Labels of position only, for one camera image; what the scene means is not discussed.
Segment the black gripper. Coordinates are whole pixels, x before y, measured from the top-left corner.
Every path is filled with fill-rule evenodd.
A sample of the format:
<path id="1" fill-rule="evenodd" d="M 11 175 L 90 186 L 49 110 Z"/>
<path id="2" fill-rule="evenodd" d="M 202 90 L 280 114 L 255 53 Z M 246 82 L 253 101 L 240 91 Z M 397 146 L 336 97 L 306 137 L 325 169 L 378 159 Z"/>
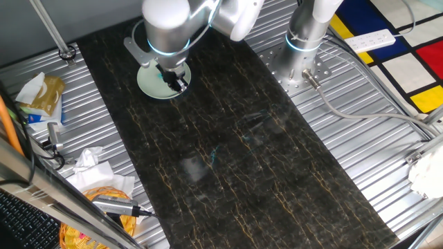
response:
<path id="1" fill-rule="evenodd" d="M 184 73 L 177 74 L 175 71 L 163 68 L 160 64 L 157 64 L 157 69 L 159 70 L 163 81 L 167 82 L 168 86 L 173 91 L 184 92 L 187 89 L 189 84 L 184 79 Z"/>

